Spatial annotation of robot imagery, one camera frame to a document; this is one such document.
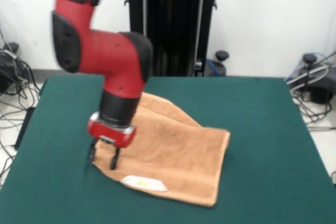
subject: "floor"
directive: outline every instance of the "floor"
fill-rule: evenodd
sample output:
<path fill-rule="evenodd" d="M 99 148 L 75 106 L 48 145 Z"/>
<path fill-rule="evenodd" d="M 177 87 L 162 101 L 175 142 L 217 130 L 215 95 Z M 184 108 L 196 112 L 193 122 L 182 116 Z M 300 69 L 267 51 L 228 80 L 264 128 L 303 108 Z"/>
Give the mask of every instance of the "floor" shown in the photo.
<path fill-rule="evenodd" d="M 37 97 L 34 95 L 34 105 L 37 104 Z M 29 94 L 28 99 L 22 99 L 21 104 L 25 107 L 30 107 L 33 105 L 33 98 Z M 0 102 L 5 102 L 11 104 L 13 106 L 20 107 L 18 103 L 18 97 L 11 97 L 8 95 L 2 95 L 0 98 Z M 315 124 L 316 126 L 334 126 L 336 127 L 336 99 L 332 100 L 332 105 L 335 109 L 333 109 L 328 116 L 321 122 Z M 309 107 L 315 112 L 323 111 L 323 107 L 317 104 L 309 104 Z M 0 104 L 0 114 L 6 114 L 10 112 L 18 111 L 18 108 L 14 108 L 9 105 L 5 105 L 3 103 Z M 21 128 L 20 124 L 22 124 L 23 118 L 25 117 L 25 111 L 15 113 L 12 115 L 7 115 L 6 119 L 12 120 L 11 122 L 6 120 L 0 120 L 0 139 L 3 145 L 6 147 L 6 150 L 11 154 L 11 156 L 16 155 L 16 151 L 14 150 L 12 145 L 15 144 L 17 136 L 19 134 L 19 130 Z M 320 156 L 323 160 L 325 168 L 329 175 L 336 171 L 336 130 L 334 131 L 326 131 L 326 132 L 311 132 L 311 136 L 315 142 L 315 145 L 320 153 Z M 8 155 L 5 150 L 0 147 L 0 173 L 3 169 L 3 166 L 8 159 Z M 12 163 L 11 159 L 8 159 L 6 167 L 8 167 Z M 5 182 L 5 178 L 7 176 L 6 172 L 0 180 L 0 188 L 1 184 Z M 336 184 L 336 174 L 332 178 L 334 184 Z"/>

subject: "green tablecloth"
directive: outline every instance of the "green tablecloth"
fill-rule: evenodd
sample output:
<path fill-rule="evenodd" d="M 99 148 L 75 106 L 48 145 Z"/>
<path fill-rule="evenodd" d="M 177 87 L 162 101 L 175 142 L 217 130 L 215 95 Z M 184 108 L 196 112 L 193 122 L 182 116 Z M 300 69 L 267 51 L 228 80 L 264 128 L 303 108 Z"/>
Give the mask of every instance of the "green tablecloth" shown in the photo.
<path fill-rule="evenodd" d="M 102 78 L 50 78 L 0 192 L 1 223 L 336 223 L 336 190 L 283 81 L 152 78 L 203 126 L 232 133 L 218 202 L 203 208 L 123 187 L 87 161 Z"/>

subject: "white label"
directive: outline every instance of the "white label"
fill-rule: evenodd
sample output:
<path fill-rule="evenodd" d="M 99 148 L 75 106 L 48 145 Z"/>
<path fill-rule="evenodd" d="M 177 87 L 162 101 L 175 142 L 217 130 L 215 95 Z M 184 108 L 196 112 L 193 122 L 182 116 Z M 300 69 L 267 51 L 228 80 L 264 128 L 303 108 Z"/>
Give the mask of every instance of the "white label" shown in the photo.
<path fill-rule="evenodd" d="M 153 178 L 130 175 L 123 178 L 121 182 L 126 185 L 141 189 L 147 189 L 152 191 L 168 191 L 162 181 Z"/>

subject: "orange towel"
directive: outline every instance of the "orange towel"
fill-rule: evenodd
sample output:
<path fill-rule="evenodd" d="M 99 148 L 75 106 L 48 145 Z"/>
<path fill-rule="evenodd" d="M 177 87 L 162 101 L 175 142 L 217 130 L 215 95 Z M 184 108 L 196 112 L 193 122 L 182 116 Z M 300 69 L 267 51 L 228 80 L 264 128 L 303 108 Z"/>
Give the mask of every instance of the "orange towel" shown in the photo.
<path fill-rule="evenodd" d="M 110 170 L 115 148 L 96 144 L 93 162 L 106 176 L 146 193 L 192 204 L 213 206 L 229 132 L 201 127 L 170 101 L 143 93 L 132 124 L 132 144 L 121 150 L 116 170 Z M 135 184 L 126 178 L 132 177 Z M 164 187 L 156 188 L 159 180 Z"/>

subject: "black metal frame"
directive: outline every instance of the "black metal frame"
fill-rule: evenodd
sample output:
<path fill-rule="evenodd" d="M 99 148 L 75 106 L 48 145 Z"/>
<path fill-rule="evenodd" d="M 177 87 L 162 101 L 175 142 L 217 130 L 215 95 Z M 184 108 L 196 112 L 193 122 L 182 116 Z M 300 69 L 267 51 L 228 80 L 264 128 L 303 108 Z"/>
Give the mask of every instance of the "black metal frame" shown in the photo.
<path fill-rule="evenodd" d="M 201 72 L 205 71 L 206 53 L 210 34 L 212 8 L 215 0 L 203 0 L 202 19 L 198 38 L 197 60 L 202 62 Z"/>
<path fill-rule="evenodd" d="M 176 7 L 169 7 L 171 1 Z M 211 24 L 212 8 L 215 0 L 203 0 L 202 18 L 197 41 L 197 20 L 200 0 L 146 0 L 146 35 L 154 46 L 151 75 L 193 76 L 204 73 Z M 143 0 L 129 0 L 131 31 L 144 32 Z M 195 69 L 195 61 L 202 62 Z"/>
<path fill-rule="evenodd" d="M 143 0 L 128 0 L 131 31 L 143 34 Z"/>

